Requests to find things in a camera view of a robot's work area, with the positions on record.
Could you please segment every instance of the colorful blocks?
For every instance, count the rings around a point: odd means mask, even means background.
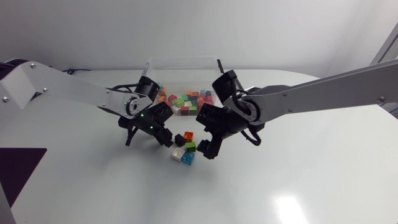
[[[178,99],[178,97],[176,97],[175,95],[171,95],[167,98],[167,101],[169,101],[170,103],[173,102],[173,100]]]
[[[178,106],[172,106],[172,111],[174,114],[179,114],[181,109]]]
[[[192,140],[193,140],[193,133],[191,133],[191,132],[189,132],[189,131],[186,131],[186,132],[184,133],[184,139],[185,139],[185,142],[192,142]]]
[[[195,144],[195,142],[187,142],[185,143],[185,147],[187,148],[187,152],[197,151],[197,145]]]
[[[187,101],[187,102],[185,102],[185,103],[184,103],[184,106],[192,106],[192,103],[191,103],[191,101]]]
[[[166,101],[166,97],[161,96],[161,97],[159,97],[159,99],[157,99],[157,101],[158,101],[159,103],[161,103],[161,102],[163,102],[163,101]]]
[[[186,95],[182,95],[181,98],[182,98],[182,100],[185,101],[185,102],[188,101],[188,97],[187,97]]]
[[[174,142],[176,143],[176,145],[178,145],[179,147],[185,145],[185,138],[181,136],[181,134],[178,134],[174,137]]]
[[[181,162],[191,165],[194,158],[195,158],[195,153],[185,152],[181,158]]]
[[[174,150],[174,152],[172,153],[172,158],[175,159],[176,161],[181,162],[182,157],[184,156],[184,154],[185,154],[185,151],[183,149],[176,148]]]
[[[187,106],[181,107],[181,115],[188,116],[189,115],[189,107],[187,107]]]
[[[197,106],[190,106],[189,107],[189,115],[197,115],[198,107]]]

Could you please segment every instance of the screw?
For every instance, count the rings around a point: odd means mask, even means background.
[[[382,103],[382,102],[384,102],[386,99],[385,99],[384,96],[380,96],[378,100]]]

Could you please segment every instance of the green block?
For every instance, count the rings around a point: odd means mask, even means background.
[[[182,100],[183,100],[184,102],[187,102],[187,101],[188,101],[188,97],[187,97],[186,95],[182,95]]]
[[[196,106],[189,107],[189,115],[196,115],[197,111],[198,111],[198,108]]]
[[[185,143],[185,147],[187,148],[187,152],[197,151],[197,145],[195,144],[195,142],[187,142]]]

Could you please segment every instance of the red block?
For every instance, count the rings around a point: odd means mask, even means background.
[[[181,107],[181,115],[188,116],[189,115],[189,107],[187,107],[187,106]]]
[[[176,100],[178,97],[171,95],[167,98],[167,100],[171,103],[173,100]]]

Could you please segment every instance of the blue block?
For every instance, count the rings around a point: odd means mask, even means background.
[[[195,153],[185,152],[181,158],[181,162],[191,165],[194,158],[195,158]]]

